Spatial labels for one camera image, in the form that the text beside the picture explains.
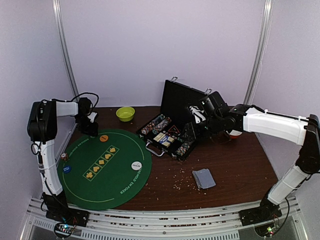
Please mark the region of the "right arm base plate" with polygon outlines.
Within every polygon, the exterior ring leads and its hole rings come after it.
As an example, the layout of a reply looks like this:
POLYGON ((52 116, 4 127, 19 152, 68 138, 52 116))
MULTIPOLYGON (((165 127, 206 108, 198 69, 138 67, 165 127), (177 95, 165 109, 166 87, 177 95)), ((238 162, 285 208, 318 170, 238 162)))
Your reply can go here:
POLYGON ((242 226, 254 225, 281 217, 282 212, 278 208, 254 207, 239 211, 242 226))

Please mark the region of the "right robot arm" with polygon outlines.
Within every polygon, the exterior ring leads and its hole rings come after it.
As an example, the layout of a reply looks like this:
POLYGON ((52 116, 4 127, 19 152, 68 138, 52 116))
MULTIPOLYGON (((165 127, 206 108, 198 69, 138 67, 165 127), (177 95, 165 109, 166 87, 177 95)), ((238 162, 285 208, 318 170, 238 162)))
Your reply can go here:
POLYGON ((256 210, 261 221, 268 220, 288 195, 320 170, 320 123, 314 114, 290 116, 246 104, 232 108, 191 105, 187 109, 193 118, 186 125, 191 140, 221 132, 229 135, 246 132, 281 139, 300 147, 297 160, 261 200, 256 210))

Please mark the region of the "black poker chip case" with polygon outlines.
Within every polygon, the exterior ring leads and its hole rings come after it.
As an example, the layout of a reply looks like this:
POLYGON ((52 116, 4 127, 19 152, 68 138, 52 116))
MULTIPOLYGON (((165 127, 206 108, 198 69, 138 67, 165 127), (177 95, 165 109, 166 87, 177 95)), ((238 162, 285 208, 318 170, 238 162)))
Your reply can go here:
POLYGON ((171 123, 160 133, 171 136, 175 141, 169 147, 165 147, 154 140, 154 137, 159 133, 153 134, 153 130, 146 135, 141 133, 142 128, 160 115, 158 114, 151 121, 136 131, 136 134, 146 143, 145 148, 158 157, 161 157, 163 154, 167 154, 172 158, 183 162, 198 144, 197 141, 194 141, 193 145, 184 156, 178 156, 175 153, 182 143, 186 141, 185 124, 191 122, 193 119, 192 114, 189 112, 189 107, 197 107, 199 105, 199 100, 206 95, 207 93, 203 91, 183 85, 173 80, 166 80, 162 94, 160 114, 163 114, 165 118, 169 117, 171 119, 171 123), (179 129, 179 135, 168 133, 168 129, 173 125, 179 129))

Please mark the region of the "orange big blind button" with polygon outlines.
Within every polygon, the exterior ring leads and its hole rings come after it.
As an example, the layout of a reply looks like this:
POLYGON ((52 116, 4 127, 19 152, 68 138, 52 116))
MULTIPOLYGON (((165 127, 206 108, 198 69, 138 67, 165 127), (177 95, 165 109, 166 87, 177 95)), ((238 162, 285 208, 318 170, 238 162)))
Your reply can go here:
POLYGON ((109 136, 108 135, 101 135, 100 137, 99 137, 99 140, 101 141, 101 142, 107 142, 108 140, 109 140, 109 136))

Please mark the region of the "white dealer button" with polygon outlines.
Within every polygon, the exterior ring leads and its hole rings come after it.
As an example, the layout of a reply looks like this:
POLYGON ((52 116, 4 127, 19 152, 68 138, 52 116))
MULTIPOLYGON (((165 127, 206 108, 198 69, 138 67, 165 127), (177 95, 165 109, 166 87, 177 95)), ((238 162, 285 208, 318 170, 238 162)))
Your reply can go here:
POLYGON ((140 161, 134 161, 131 164, 131 168, 135 171, 139 171, 142 168, 142 163, 140 161))

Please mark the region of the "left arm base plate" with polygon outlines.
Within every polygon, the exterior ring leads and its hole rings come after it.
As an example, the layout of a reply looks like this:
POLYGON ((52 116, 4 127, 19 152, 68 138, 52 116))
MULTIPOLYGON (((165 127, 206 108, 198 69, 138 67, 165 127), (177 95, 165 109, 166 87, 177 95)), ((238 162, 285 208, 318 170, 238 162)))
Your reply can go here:
POLYGON ((45 216, 48 219, 68 225, 86 227, 89 214, 90 213, 86 210, 71 208, 70 211, 48 210, 45 216))

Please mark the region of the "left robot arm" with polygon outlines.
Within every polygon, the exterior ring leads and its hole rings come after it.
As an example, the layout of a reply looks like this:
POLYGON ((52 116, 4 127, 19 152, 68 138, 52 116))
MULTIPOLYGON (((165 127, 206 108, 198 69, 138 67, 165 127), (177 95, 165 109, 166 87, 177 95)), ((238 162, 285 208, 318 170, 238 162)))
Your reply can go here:
POLYGON ((27 133, 32 142, 31 152, 37 156, 38 170, 42 180, 42 197, 45 205, 61 222, 72 218, 66 195, 58 177, 54 153, 58 133, 58 118, 74 117, 78 130, 85 135, 98 135, 98 113, 87 97, 78 101, 43 99, 32 104, 27 133))

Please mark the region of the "blue small blind button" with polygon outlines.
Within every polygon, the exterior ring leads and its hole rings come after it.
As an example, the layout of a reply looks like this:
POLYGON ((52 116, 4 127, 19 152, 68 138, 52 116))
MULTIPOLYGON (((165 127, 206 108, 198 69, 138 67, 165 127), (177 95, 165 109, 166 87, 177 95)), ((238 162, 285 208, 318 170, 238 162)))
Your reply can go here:
POLYGON ((72 167, 71 167, 70 165, 67 165, 67 166, 64 166, 64 167, 62 168, 62 170, 63 170, 63 173, 64 173, 64 174, 68 174, 68 173, 71 172, 72 167))

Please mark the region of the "small poker chip stack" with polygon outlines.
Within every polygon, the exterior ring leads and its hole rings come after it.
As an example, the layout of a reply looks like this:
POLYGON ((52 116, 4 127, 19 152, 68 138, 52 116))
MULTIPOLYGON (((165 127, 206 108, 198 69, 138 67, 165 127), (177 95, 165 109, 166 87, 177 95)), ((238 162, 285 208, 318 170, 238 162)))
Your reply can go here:
POLYGON ((60 159, 64 162, 68 162, 69 161, 69 155, 66 153, 66 152, 63 152, 61 155, 60 155, 60 159))

